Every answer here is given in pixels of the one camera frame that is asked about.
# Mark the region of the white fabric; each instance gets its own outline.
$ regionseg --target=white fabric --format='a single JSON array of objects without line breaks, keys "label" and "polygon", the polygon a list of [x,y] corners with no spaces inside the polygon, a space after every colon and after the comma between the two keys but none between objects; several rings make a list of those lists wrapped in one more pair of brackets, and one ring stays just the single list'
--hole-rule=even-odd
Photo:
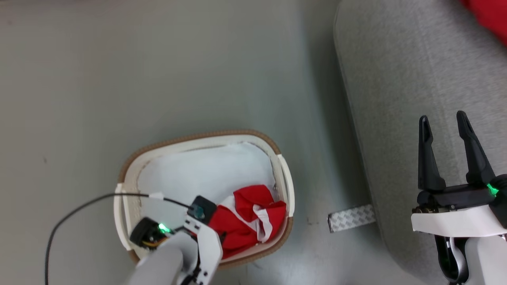
[{"label": "white fabric", "polygon": [[[162,192],[186,204],[198,195],[218,204],[238,189],[260,184],[268,187],[275,201],[279,200],[268,155],[247,142],[155,158],[137,180],[142,193]],[[169,228],[181,226],[185,213],[186,209],[166,202],[141,200],[141,216]]]},{"label": "white fabric", "polygon": [[257,234],[257,240],[260,242],[266,242],[271,237],[271,233],[273,232],[273,225],[269,221],[268,211],[266,209],[261,209],[259,205],[253,205],[253,212],[258,217],[259,224],[264,232],[264,236],[259,239],[259,234]]}]

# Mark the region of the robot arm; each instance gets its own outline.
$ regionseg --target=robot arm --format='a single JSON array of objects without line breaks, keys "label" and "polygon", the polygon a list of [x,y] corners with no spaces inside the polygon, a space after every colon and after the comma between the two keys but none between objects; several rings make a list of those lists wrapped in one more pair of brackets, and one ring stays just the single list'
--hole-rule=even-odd
[{"label": "robot arm", "polygon": [[450,284],[500,285],[507,281],[507,174],[495,177],[465,112],[458,111],[468,184],[447,187],[440,177],[426,116],[419,121],[419,181],[414,231],[433,234],[439,264]]},{"label": "robot arm", "polygon": [[169,238],[158,223],[141,220],[130,240],[152,252],[138,263],[125,285],[210,284],[223,255],[218,234],[207,226],[215,210],[212,202],[197,197],[184,228]]}]

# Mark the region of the basket handle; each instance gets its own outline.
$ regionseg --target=basket handle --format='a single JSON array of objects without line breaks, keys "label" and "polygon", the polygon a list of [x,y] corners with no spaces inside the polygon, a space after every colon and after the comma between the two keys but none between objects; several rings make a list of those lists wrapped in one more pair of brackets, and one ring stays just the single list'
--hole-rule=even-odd
[{"label": "basket handle", "polygon": [[282,166],[283,176],[285,178],[285,186],[287,187],[288,192],[288,216],[291,218],[294,215],[295,208],[295,196],[294,196],[294,183],[292,181],[291,171],[288,168],[287,161],[285,158],[279,154],[278,160],[280,160],[280,165]]},{"label": "basket handle", "polygon": [[[125,193],[122,189],[123,183],[118,183],[116,185],[115,193]],[[115,196],[114,197],[114,203],[113,203],[113,211],[115,215],[115,226],[116,231],[118,233],[118,236],[120,238],[120,241],[123,245],[123,247],[127,251],[131,251],[132,247],[129,244],[127,231],[125,230],[125,223],[123,222],[123,212],[122,212],[122,196]]]}]

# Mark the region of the red fabric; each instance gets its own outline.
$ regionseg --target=red fabric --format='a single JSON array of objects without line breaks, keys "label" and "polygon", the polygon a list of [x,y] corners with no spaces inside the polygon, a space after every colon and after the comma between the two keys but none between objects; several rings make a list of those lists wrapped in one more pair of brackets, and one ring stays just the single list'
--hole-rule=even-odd
[{"label": "red fabric", "polygon": [[461,0],[475,14],[477,21],[488,28],[507,46],[506,0]]},{"label": "red fabric", "polygon": [[[276,235],[285,219],[285,202],[274,202],[271,192],[264,185],[254,185],[239,189],[234,192],[234,199],[236,211],[247,222],[258,219],[254,213],[254,205],[258,205],[261,209],[266,209],[269,224],[273,228],[268,241]],[[234,213],[222,205],[218,205],[208,225],[219,236],[225,233],[225,239],[222,243],[224,259],[243,252],[259,242],[257,240],[257,232],[239,220]]]}]

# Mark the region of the green led light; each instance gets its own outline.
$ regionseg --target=green led light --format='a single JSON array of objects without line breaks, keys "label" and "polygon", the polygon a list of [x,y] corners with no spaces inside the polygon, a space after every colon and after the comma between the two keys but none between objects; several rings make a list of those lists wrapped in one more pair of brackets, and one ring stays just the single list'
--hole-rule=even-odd
[{"label": "green led light", "polygon": [[489,192],[491,192],[491,195],[496,197],[496,193],[498,193],[499,190],[496,189],[495,187],[491,186],[491,184],[488,184],[487,186],[489,188]]},{"label": "green led light", "polygon": [[164,224],[159,224],[159,229],[163,233],[170,233],[171,232],[171,230],[168,229],[166,226],[164,226]]}]

